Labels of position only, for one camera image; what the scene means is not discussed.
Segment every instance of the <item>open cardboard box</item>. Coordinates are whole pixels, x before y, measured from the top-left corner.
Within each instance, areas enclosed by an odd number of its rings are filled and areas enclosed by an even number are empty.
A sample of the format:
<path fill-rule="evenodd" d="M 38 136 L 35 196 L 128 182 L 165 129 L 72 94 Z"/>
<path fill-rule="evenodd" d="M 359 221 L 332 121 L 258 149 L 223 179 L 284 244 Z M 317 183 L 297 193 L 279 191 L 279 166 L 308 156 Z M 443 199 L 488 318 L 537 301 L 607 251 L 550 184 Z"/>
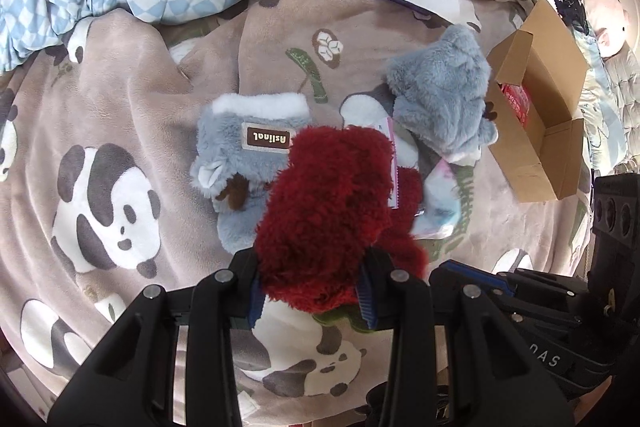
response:
<path fill-rule="evenodd" d="M 546 0 L 487 57 L 494 76 L 486 100 L 498 114 L 490 147 L 521 203 L 561 200 L 576 193 L 583 121 L 573 116 L 588 69 L 574 38 Z M 526 126 L 498 84 L 524 86 L 531 98 Z"/>

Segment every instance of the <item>metal screw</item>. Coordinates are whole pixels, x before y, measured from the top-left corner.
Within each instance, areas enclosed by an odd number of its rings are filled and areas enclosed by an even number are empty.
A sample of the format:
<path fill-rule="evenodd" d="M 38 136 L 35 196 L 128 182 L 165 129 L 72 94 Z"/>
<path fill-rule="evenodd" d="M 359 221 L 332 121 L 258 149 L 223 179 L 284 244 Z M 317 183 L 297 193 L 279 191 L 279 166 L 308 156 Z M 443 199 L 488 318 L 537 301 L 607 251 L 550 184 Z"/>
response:
<path fill-rule="evenodd" d="M 213 278 L 218 282 L 229 282 L 234 278 L 234 273 L 231 270 L 227 270 L 226 268 L 223 270 L 218 270 Z"/>
<path fill-rule="evenodd" d="M 144 295 L 147 299 L 155 299 L 162 293 L 162 288 L 157 284 L 150 284 L 144 290 L 142 290 L 142 295 Z"/>
<path fill-rule="evenodd" d="M 395 282 L 407 282 L 409 280 L 409 272 L 405 270 L 393 270 L 393 272 L 391 272 L 391 280 Z"/>
<path fill-rule="evenodd" d="M 477 299 L 482 295 L 482 290 L 475 284 L 467 284 L 464 288 L 462 288 L 462 293 L 470 299 Z"/>

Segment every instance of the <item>red package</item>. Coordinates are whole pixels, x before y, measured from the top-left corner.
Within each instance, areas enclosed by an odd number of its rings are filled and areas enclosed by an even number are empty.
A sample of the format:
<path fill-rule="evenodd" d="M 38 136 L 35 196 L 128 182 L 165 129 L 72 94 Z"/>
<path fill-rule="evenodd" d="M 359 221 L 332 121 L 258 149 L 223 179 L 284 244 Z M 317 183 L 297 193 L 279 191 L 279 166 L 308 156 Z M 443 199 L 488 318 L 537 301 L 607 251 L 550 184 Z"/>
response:
<path fill-rule="evenodd" d="M 512 86 L 511 84 L 502 84 L 501 89 L 522 126 L 526 126 L 529 107 L 531 107 L 531 98 L 527 90 L 522 86 Z"/>

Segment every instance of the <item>pink pig plush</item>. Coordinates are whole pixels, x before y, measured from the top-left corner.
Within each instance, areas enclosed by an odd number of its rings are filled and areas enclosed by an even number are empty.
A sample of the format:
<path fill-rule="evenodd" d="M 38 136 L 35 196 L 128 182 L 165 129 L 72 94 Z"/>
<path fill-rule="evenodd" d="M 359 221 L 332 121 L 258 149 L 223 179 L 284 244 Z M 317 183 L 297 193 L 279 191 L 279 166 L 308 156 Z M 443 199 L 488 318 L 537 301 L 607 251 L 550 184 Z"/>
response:
<path fill-rule="evenodd" d="M 620 0 L 582 0 L 587 20 L 598 38 L 602 58 L 609 58 L 622 49 L 629 26 L 629 14 Z"/>

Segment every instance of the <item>red fluffy fabric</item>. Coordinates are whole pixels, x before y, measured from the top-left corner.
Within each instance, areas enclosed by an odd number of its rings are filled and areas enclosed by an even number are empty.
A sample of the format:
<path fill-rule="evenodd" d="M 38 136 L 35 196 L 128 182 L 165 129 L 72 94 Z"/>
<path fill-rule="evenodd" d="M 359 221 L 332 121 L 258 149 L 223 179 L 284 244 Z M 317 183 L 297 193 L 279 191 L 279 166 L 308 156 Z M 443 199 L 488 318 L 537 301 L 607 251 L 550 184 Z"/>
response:
<path fill-rule="evenodd" d="M 408 233 L 422 199 L 420 174 L 399 169 L 401 208 L 390 210 L 391 156 L 391 143 L 374 129 L 315 127 L 296 136 L 254 244 L 270 298 L 309 313 L 357 303 L 358 270 L 373 244 L 396 266 L 424 272 L 424 252 Z"/>

